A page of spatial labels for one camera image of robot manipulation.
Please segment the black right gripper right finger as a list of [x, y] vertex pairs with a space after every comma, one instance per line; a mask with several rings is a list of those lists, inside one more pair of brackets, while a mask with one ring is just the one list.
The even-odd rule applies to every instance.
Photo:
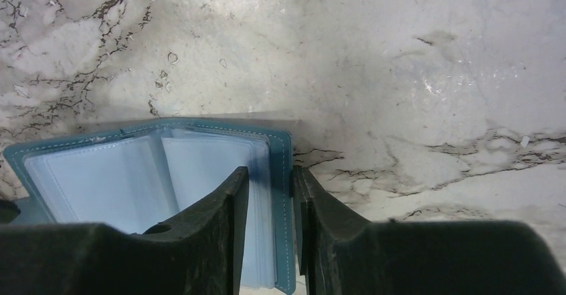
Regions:
[[373, 222], [301, 166], [292, 195], [308, 294], [565, 293], [549, 247], [520, 222]]

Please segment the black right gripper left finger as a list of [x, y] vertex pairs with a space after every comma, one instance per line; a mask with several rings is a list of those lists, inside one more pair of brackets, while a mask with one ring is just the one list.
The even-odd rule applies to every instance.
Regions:
[[238, 294], [249, 174], [142, 234], [104, 223], [1, 226], [2, 294]]

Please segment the blue leather card holder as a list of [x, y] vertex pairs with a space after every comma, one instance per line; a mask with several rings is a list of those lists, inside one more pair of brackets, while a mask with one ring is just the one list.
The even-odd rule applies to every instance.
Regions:
[[284, 130], [163, 118], [98, 133], [16, 143], [3, 152], [28, 196], [19, 224], [104, 222], [141, 233], [250, 174], [242, 283], [296, 289], [292, 139]]

